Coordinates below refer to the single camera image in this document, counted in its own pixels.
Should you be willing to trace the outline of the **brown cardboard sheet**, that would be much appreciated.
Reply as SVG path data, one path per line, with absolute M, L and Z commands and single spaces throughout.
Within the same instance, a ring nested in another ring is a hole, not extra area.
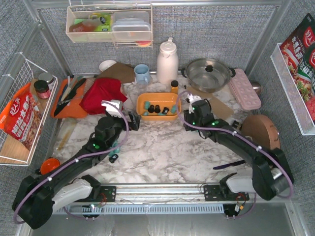
M 234 111 L 231 108 L 229 108 L 216 97 L 211 97 L 209 102 L 212 108 L 212 113 L 218 118 L 226 120 L 234 114 Z

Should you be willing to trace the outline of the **orange plastic storage basket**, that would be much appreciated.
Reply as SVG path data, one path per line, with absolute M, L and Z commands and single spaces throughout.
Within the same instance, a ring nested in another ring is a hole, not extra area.
M 136 111 L 144 121 L 174 121 L 181 112 L 177 98 L 172 92 L 143 93 L 137 98 Z

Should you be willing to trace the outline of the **red cloth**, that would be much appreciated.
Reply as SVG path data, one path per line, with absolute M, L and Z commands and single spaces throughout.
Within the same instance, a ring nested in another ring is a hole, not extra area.
M 91 88 L 85 93 L 79 105 L 89 115 L 104 113 L 101 102 L 119 100 L 127 101 L 127 97 L 121 91 L 121 81 L 114 78 L 97 78 Z

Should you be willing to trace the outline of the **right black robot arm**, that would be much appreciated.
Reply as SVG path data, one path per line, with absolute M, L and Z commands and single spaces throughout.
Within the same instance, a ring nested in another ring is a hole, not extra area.
M 189 100 L 184 126 L 186 130 L 198 130 L 200 137 L 209 138 L 244 159 L 252 168 L 252 192 L 262 199 L 293 195 L 294 178 L 284 152 L 279 148 L 264 148 L 241 135 L 225 120 L 215 119 L 207 100 L 194 97 Z

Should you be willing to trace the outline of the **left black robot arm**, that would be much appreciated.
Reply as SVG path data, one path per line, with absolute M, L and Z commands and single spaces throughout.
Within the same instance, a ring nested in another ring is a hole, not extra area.
M 43 226 L 57 210 L 77 200 L 96 198 L 100 183 L 84 171 L 96 166 L 116 147 L 122 131 L 137 131 L 141 117 L 129 112 L 125 117 L 102 117 L 85 145 L 59 167 L 37 178 L 27 176 L 21 182 L 12 204 L 16 224 L 27 223 L 32 229 Z

